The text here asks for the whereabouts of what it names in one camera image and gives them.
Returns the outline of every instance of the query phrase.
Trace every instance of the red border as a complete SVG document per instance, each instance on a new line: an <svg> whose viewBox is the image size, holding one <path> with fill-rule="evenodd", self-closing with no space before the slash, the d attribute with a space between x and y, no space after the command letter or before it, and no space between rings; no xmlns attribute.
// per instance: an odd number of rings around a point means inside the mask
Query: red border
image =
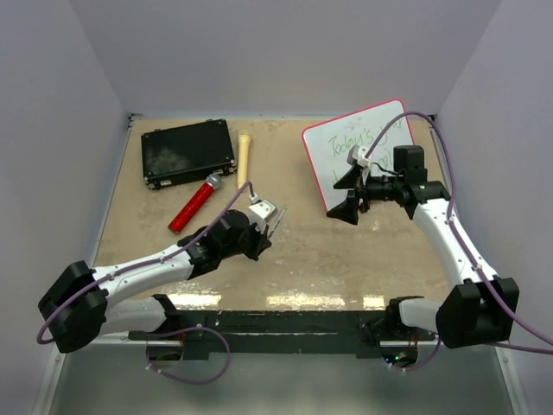
<svg viewBox="0 0 553 415"><path fill-rule="evenodd" d="M363 111L366 111L366 110L370 110L370 109L372 109L372 108L376 108L377 106L390 104L390 103L393 102L393 101L399 101L399 103L401 104L402 108L404 109L404 112L407 111L407 110L405 109L405 104L404 104L404 102L403 102L401 99L399 99L399 98L388 99L387 101L380 102L380 103L378 103L378 104L376 104L376 105L367 106L366 108L363 108L363 109L361 109L361 110L357 110L357 111L354 111L354 112L349 112L348 114L340 115L339 117L335 117L335 118L329 119L329 120L327 120L327 121L322 121L322 122L320 122L320 123L318 123L318 124L310 125L309 127L306 127L306 128L303 129L303 131L302 131L303 146L305 147L305 152L308 153L309 163L311 164L311 169L313 170L313 175L315 176L315 180L317 181L317 187L319 188L319 193L321 194L322 203L325 205L325 209L326 209L327 212L328 212L328 206L327 206L327 203L325 202L324 196L322 195L321 184L319 183L319 178L317 177L317 174L316 174L316 172L315 172L315 166L313 165L313 160L311 159L311 155L309 154L308 145L307 145L307 143L305 142L305 131L310 130L310 129L315 128L315 127L318 127L319 125L324 125L324 124L327 124L327 123L332 123L333 121L336 121L337 119L349 117L350 115L357 114L358 112L363 112ZM407 126L409 127L409 135L411 136L411 142L414 144L414 143L415 143L415 139L413 138L413 131L411 130L411 124L409 124L409 118L406 117L405 119L407 119Z"/></svg>

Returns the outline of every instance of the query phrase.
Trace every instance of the tabletop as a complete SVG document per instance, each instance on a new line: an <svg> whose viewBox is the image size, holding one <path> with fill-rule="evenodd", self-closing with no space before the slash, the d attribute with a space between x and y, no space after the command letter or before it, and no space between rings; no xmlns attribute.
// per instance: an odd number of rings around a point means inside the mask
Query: tabletop
<svg viewBox="0 0 553 415"><path fill-rule="evenodd" d="M181 236L167 225L201 183L161 190L143 181L141 135L204 119L138 119L134 122L95 265L115 265L173 245L207 225L237 190L237 177L223 177L217 190ZM302 143L305 127L320 119L227 119L234 154L238 131L251 135L248 178L260 197L286 207L273 247L258 262L226 259L219 269L191 281L167 284L144 295L169 295L180 309L380 310L390 298L448 294L444 271L423 232L394 202L374 202L352 226L326 217ZM429 127L410 120L416 144L425 150L429 180L442 172ZM249 203L246 195L237 208Z"/></svg>

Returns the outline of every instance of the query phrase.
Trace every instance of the red microphone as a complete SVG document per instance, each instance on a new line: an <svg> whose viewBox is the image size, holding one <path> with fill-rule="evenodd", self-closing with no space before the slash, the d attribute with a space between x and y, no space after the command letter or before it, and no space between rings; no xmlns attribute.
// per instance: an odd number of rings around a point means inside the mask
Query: red microphone
<svg viewBox="0 0 553 415"><path fill-rule="evenodd" d="M169 230L177 235L181 233L182 229L184 229L196 212L198 212L201 206L209 199L209 196L220 187L221 177L214 173L209 175L206 182L202 184L200 189L192 196L192 199L188 201L186 206L183 207L179 214L169 223Z"/></svg>

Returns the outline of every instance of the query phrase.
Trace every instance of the gray floor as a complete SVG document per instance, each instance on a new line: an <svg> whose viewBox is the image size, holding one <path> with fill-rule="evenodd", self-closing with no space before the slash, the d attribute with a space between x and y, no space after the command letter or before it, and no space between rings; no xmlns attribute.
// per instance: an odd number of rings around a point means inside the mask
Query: gray floor
<svg viewBox="0 0 553 415"><path fill-rule="evenodd" d="M171 371L202 377L222 362L216 354ZM512 413L488 347L442 348L428 366L406 375L353 356L235 354L228 372L208 386L183 385L145 366L144 345L91 345L68 355L51 414Z"/></svg>

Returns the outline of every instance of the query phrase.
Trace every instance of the white tube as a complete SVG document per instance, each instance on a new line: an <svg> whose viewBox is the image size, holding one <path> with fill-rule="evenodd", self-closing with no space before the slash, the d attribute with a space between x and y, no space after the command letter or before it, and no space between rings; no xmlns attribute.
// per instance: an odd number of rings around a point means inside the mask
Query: white tube
<svg viewBox="0 0 553 415"><path fill-rule="evenodd" d="M250 142L250 135L246 131L238 133L238 188L241 188L247 180Z"/></svg>

